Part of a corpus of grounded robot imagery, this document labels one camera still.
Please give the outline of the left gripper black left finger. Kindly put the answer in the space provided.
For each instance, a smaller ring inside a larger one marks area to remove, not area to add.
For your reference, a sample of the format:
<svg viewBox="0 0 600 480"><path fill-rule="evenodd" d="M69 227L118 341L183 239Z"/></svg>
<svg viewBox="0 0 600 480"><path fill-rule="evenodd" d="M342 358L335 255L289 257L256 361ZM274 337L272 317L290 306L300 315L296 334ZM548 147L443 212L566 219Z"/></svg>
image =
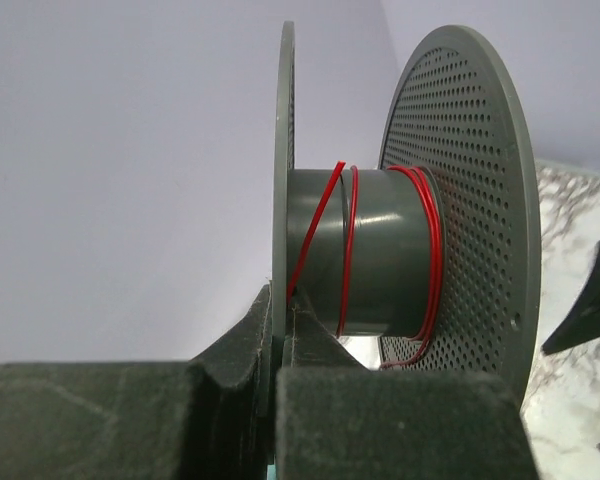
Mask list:
<svg viewBox="0 0 600 480"><path fill-rule="evenodd" d="M0 479L262 479L271 293L190 361L0 364Z"/></svg>

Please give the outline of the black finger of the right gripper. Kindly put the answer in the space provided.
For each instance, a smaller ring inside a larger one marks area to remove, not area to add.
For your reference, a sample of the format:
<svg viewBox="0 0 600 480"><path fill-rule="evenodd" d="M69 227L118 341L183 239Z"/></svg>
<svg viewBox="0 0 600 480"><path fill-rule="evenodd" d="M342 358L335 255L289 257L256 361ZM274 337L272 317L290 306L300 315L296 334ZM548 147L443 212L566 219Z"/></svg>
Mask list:
<svg viewBox="0 0 600 480"><path fill-rule="evenodd" d="M600 241L594 265L571 310L543 343L545 355L556 354L600 338Z"/></svg>

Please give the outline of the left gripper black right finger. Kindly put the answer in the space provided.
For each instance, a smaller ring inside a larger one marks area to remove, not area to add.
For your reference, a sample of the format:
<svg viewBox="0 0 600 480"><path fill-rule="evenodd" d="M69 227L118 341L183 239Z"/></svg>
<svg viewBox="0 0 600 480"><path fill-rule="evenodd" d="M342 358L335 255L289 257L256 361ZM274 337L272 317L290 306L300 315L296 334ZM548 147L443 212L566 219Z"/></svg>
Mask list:
<svg viewBox="0 0 600 480"><path fill-rule="evenodd" d="M513 395L485 372L372 371L317 319L287 317L276 379L279 479L535 479Z"/></svg>

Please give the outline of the dark grey cable spool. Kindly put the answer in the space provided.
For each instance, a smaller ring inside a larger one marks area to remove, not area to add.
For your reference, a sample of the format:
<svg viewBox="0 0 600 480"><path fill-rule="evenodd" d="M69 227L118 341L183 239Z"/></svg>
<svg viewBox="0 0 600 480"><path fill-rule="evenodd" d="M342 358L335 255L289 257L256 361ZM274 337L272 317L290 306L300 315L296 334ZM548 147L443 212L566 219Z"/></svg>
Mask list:
<svg viewBox="0 0 600 480"><path fill-rule="evenodd" d="M282 27L273 174L271 354L305 292L335 339L374 337L385 369L498 375L523 397L540 303L535 160L512 78L446 25L397 83L378 163L295 164L295 28Z"/></svg>

